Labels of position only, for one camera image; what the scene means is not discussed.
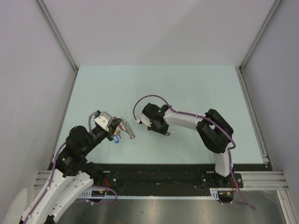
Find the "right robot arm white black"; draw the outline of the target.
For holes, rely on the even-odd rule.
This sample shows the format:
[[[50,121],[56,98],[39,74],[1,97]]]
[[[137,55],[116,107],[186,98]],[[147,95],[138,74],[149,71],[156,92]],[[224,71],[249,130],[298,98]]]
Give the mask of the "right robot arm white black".
[[[213,153],[214,176],[220,187],[227,187],[233,180],[232,161],[228,147],[232,143],[233,128],[214,109],[205,114],[179,112],[168,105],[158,107],[148,103],[139,117],[138,123],[145,124],[149,131],[168,135],[169,126],[180,126],[199,133],[204,145]]]

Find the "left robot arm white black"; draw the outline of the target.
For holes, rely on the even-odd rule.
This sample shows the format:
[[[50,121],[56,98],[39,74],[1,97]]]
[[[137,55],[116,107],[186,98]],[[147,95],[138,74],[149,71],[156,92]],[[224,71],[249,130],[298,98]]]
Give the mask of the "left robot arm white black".
[[[84,126],[73,127],[54,156],[46,183],[31,205],[21,215],[21,224],[56,224],[64,212],[85,190],[103,182],[99,165],[88,162],[86,156],[104,139],[113,140],[121,118],[105,119],[91,132]]]

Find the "yellow tag key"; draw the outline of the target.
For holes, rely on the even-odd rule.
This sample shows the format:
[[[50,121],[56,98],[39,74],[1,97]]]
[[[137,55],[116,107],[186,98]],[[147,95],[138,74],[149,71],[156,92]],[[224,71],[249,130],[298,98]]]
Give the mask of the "yellow tag key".
[[[121,138],[121,132],[120,132],[120,130],[116,130],[116,131],[114,132],[114,135],[115,135],[115,136],[118,136],[119,138]]]

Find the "blue tag key front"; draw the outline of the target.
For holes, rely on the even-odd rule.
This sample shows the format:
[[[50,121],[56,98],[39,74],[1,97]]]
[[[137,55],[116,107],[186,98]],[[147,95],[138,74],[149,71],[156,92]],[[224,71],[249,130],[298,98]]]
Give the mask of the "blue tag key front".
[[[114,136],[113,136],[113,141],[114,141],[116,144],[118,144],[118,143],[120,142],[117,135],[114,135]]]

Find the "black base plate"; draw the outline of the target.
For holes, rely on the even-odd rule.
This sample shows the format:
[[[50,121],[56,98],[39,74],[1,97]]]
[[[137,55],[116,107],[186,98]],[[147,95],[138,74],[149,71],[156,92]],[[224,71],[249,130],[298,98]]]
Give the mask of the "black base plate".
[[[99,164],[102,177],[94,185],[118,192],[153,192],[195,189],[229,189],[236,181],[243,187],[242,171],[271,171],[268,164],[236,164],[226,187],[216,183],[213,164]]]

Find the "aluminium front rail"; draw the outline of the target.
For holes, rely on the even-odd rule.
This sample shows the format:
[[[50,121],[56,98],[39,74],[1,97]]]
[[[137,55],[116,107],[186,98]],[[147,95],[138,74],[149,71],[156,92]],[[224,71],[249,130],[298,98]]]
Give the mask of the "aluminium front rail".
[[[46,181],[50,178],[51,171],[39,171],[34,184],[34,189],[41,189]]]

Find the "left aluminium frame post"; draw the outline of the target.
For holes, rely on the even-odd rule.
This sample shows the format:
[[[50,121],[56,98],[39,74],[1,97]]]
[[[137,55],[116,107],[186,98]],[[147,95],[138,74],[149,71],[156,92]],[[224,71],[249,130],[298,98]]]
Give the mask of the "left aluminium frame post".
[[[75,60],[73,59],[71,52],[69,48],[67,47],[48,7],[46,6],[45,2],[43,0],[35,0],[35,3],[37,7],[39,8],[43,18],[45,19],[51,33],[53,34],[56,42],[58,43],[62,53],[64,54],[66,60],[68,61],[69,65],[71,66],[72,70],[75,72],[75,74],[78,73],[78,66],[75,63]]]

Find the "aluminium frame post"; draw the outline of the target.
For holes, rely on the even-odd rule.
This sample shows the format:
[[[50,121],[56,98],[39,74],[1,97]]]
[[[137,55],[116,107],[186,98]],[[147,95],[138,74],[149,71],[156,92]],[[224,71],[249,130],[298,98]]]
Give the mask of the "aluminium frame post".
[[[260,43],[262,37],[264,36],[267,28],[269,27],[271,21],[273,20],[274,16],[276,15],[277,11],[279,10],[280,6],[282,5],[282,3],[284,2],[284,0],[275,0],[272,4],[272,6],[270,7],[269,12],[267,13],[257,35],[255,36],[248,52],[246,53],[244,59],[242,60],[242,63],[239,65],[239,70],[243,71],[246,67],[246,65],[248,64],[250,58],[252,57],[252,55],[254,54],[258,44]]]
[[[78,66],[75,63],[75,60],[73,59],[71,52],[69,48],[67,47],[48,7],[46,6],[45,2],[43,0],[35,0],[35,3],[37,7],[39,8],[43,18],[45,19],[51,33],[53,34],[56,42],[58,43],[62,53],[64,54],[66,60],[68,61],[69,65],[71,66],[72,70],[75,72],[75,74],[78,73]]]

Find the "right aluminium frame post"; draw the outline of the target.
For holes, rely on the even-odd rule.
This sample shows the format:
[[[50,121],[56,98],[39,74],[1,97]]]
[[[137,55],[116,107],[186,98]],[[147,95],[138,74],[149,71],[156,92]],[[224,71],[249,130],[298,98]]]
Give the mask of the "right aluminium frame post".
[[[275,0],[272,4],[272,6],[270,7],[269,12],[267,13],[257,35],[255,36],[248,52],[246,53],[244,59],[242,60],[242,63],[239,65],[239,70],[243,71],[246,67],[246,65],[248,64],[250,58],[252,57],[252,55],[254,54],[258,44],[260,43],[262,37],[264,36],[267,28],[269,27],[271,21],[273,20],[274,16],[276,15],[277,11],[279,10],[280,6],[282,5],[282,3],[284,2],[284,0]]]

